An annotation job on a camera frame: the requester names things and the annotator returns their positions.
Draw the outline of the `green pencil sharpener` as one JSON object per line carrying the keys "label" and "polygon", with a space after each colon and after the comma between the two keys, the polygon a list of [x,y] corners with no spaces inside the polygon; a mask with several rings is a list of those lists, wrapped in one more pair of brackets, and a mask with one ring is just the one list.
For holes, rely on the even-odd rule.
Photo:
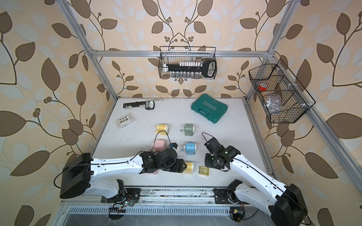
{"label": "green pencil sharpener", "polygon": [[195,126],[193,124],[185,124],[180,132],[183,132],[185,136],[193,136],[195,132]]}

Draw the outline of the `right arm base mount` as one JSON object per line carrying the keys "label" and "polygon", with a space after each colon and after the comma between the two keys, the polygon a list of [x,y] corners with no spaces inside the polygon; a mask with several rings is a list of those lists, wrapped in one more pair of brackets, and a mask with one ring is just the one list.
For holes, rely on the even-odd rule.
{"label": "right arm base mount", "polygon": [[236,204],[241,205],[242,201],[240,201],[233,191],[223,188],[215,188],[214,189],[214,197],[216,204]]}

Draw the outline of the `yellow pencil sharpener back row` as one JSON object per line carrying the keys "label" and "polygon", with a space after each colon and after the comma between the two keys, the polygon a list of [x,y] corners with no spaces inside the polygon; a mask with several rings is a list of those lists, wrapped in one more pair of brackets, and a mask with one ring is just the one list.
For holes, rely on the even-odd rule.
{"label": "yellow pencil sharpener back row", "polygon": [[156,126],[155,133],[162,136],[166,136],[169,133],[169,126],[167,124],[159,124]]}

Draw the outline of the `blue pencil sharpener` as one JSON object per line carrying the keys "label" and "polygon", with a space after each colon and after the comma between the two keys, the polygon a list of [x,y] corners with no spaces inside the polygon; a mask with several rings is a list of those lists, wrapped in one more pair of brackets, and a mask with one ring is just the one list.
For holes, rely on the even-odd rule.
{"label": "blue pencil sharpener", "polygon": [[197,144],[193,142],[186,143],[181,149],[186,155],[194,155],[197,150]]}

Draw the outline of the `pink pencil sharpener row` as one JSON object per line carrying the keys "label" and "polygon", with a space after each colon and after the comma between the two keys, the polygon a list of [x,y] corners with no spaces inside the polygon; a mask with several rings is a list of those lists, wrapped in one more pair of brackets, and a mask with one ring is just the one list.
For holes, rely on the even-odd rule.
{"label": "pink pencil sharpener row", "polygon": [[163,151],[166,149],[166,142],[164,140],[156,140],[153,146],[153,151]]}

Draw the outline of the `yellow pencil sharpener row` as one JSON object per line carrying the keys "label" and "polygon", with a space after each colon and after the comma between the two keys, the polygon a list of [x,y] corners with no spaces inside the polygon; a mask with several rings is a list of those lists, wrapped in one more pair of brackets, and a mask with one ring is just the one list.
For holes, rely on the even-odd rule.
{"label": "yellow pencil sharpener row", "polygon": [[194,171],[194,163],[192,162],[185,162],[186,164],[186,169],[183,171],[184,174],[192,174]]}
{"label": "yellow pencil sharpener row", "polygon": [[159,124],[156,126],[155,133],[162,136],[166,136],[169,133],[169,126],[167,124]]}

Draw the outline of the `yellow pencil sharpener front row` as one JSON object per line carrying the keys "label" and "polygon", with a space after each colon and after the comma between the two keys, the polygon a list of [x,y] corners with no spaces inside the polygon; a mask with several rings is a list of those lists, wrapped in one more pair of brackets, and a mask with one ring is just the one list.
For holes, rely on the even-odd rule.
{"label": "yellow pencil sharpener front row", "polygon": [[183,171],[184,174],[192,174],[194,171],[194,163],[192,162],[185,162],[186,164],[186,169]]}

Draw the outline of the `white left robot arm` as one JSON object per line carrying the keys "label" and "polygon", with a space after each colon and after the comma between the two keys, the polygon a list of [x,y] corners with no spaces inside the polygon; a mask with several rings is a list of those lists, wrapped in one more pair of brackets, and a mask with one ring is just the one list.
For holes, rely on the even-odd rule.
{"label": "white left robot arm", "polygon": [[178,158],[173,148],[140,151],[133,157],[117,159],[91,158],[90,153],[84,153],[67,163],[60,173],[60,198],[70,199],[86,194],[116,201],[126,195],[123,181],[106,181],[108,177],[155,173],[159,170],[183,173],[186,168],[186,162]]}

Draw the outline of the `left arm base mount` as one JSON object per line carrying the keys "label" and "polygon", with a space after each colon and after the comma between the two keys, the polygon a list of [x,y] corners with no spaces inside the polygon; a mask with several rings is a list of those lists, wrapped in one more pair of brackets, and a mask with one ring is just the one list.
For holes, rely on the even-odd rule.
{"label": "left arm base mount", "polygon": [[117,179],[118,183],[118,194],[111,197],[105,198],[102,197],[102,203],[117,203],[117,202],[138,202],[140,199],[140,188],[125,188],[124,182],[120,179]]}

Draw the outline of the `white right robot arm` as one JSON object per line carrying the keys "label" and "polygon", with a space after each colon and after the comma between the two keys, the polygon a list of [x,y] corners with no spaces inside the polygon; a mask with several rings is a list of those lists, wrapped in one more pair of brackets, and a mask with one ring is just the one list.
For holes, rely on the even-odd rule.
{"label": "white right robot arm", "polygon": [[252,164],[233,146],[224,147],[216,138],[205,143],[209,151],[205,155],[205,166],[223,172],[229,170],[251,183],[233,180],[225,189],[215,189],[216,203],[248,203],[268,214],[276,226],[311,225],[308,210],[301,190],[294,184],[289,186],[272,178]]}

